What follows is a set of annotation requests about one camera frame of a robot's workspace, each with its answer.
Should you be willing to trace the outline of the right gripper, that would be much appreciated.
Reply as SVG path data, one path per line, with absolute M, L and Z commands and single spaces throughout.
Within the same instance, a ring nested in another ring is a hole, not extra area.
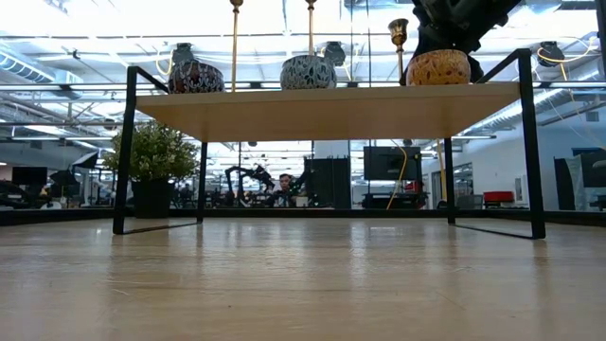
M 479 81 L 484 71 L 470 56 L 480 47 L 482 36 L 440 35 L 438 31 L 486 33 L 508 22 L 508 14 L 522 0 L 412 0 L 413 13 L 419 18 L 418 44 L 413 58 L 431 51 L 454 49 L 463 52 L 471 67 L 471 81 Z

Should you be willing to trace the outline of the short gold candle holder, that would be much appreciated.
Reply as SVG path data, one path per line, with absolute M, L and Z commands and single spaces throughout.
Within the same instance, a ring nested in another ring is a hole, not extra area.
M 389 23 L 388 29 L 391 35 L 391 42 L 396 47 L 396 53 L 398 56 L 398 71 L 399 71 L 399 84 L 405 85 L 403 79 L 403 45 L 407 40 L 407 25 L 409 21 L 404 18 L 395 19 Z

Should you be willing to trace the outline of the tall gold candlestick holder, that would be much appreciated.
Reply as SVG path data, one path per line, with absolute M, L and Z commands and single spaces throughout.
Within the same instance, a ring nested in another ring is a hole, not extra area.
M 236 91 L 237 57 L 238 57 L 238 28 L 240 8 L 244 0 L 229 0 L 233 12 L 232 61 L 231 61 L 231 91 Z
M 308 11 L 308 18 L 309 18 L 309 55 L 313 56 L 314 55 L 314 42 L 313 42 L 313 11 L 314 11 L 314 4 L 316 2 L 316 0 L 305 0 L 305 2 L 307 3 L 307 11 Z

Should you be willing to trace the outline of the blue white patterned vase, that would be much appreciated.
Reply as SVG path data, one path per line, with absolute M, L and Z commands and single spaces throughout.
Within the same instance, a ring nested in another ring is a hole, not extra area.
M 281 66 L 282 90 L 331 89 L 337 77 L 331 60 L 313 55 L 291 57 Z

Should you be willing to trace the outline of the large black monitor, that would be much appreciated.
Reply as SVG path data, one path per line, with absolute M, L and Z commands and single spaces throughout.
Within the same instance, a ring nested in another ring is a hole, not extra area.
M 364 179 L 417 181 L 421 177 L 419 147 L 364 147 Z

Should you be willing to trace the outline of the wooden shelf riser black legs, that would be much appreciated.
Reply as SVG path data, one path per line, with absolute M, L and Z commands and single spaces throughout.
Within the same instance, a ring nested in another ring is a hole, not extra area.
M 126 108 L 113 232 L 124 234 L 130 152 L 137 110 L 202 144 L 227 141 L 350 140 L 397 137 L 444 142 L 449 224 L 454 200 L 455 135 L 519 100 L 522 107 L 531 238 L 546 236 L 531 52 L 510 53 L 474 84 L 336 88 L 171 95 L 139 66 L 127 69 Z

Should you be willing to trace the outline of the red storage bin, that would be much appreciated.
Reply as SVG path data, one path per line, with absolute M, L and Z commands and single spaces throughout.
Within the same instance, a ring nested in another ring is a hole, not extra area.
M 487 205 L 501 205 L 503 203 L 514 203 L 515 197 L 511 191 L 485 191 L 483 193 L 484 203 Z

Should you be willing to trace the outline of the black cabinet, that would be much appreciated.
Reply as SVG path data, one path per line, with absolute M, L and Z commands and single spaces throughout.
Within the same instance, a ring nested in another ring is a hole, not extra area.
M 310 158 L 304 161 L 305 191 L 315 206 L 351 208 L 350 159 Z

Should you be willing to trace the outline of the dark display stand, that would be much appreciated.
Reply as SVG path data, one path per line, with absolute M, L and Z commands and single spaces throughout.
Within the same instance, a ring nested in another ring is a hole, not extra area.
M 576 149 L 554 159 L 559 210 L 606 212 L 606 152 Z

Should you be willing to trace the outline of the person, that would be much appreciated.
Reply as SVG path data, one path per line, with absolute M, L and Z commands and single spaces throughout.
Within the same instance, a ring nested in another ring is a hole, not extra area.
M 293 177 L 288 173 L 279 176 L 279 189 L 274 192 L 275 205 L 278 207 L 296 207 L 295 198 L 291 191 Z

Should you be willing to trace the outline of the potted green plant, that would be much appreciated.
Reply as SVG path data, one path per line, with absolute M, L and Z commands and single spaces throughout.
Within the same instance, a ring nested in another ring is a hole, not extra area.
M 182 132 L 157 121 L 145 122 L 132 130 L 131 148 L 125 150 L 122 131 L 112 139 L 115 150 L 104 157 L 103 165 L 126 182 L 127 204 L 137 219 L 164 219 L 175 183 L 195 174 L 200 148 Z

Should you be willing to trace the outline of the black softbox light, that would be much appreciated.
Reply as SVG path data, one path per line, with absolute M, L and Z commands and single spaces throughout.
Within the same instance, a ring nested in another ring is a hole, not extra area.
M 97 166 L 99 152 L 87 153 L 71 164 L 72 168 L 93 170 Z
M 52 182 L 60 187 L 78 185 L 79 182 L 70 170 L 58 170 L 49 175 Z

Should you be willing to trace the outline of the small black monitor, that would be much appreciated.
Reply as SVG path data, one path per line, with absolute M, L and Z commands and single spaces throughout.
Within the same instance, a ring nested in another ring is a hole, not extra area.
M 47 183 L 47 167 L 13 167 L 11 182 L 19 186 L 43 186 Z

